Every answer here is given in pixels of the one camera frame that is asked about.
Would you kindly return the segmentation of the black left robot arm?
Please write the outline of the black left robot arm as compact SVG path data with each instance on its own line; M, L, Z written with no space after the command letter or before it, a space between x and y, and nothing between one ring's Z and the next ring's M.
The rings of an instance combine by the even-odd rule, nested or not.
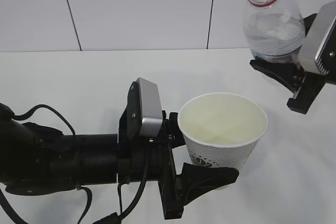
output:
M165 219L179 219L184 207L205 193L234 183L234 168L184 164L177 174L172 150L185 144L177 115L164 115L155 138L130 136L125 115L117 134L64 135L60 130L30 123L35 109L15 115L1 105L1 183L13 195L41 196L84 190L92 202L91 185L119 186L138 182L139 189L126 208L100 223L121 223L138 204L145 184L159 186Z

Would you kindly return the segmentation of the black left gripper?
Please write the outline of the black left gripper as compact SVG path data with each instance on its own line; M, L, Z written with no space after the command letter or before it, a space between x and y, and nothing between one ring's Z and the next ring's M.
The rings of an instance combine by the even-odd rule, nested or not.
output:
M159 187L163 216L166 220L180 219L184 206L200 196L236 182L235 168L211 168L184 163L176 173L173 149L185 145L177 123L177 112L162 112L163 122L156 138L127 136L127 112L119 120L118 192L123 184L138 182L139 188L126 209L121 209L119 220L124 220L137 206L148 181Z

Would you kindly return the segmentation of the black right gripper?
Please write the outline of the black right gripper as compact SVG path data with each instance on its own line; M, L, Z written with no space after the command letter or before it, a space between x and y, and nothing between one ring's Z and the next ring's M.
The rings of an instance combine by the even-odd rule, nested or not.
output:
M303 19L306 37L313 37L317 33L317 15L313 13ZM254 70L277 81L294 93L293 97L289 98L287 107L301 114L307 114L326 83L335 85L335 69L324 76L305 72L302 80L302 71L294 63L271 63L254 59L249 64Z

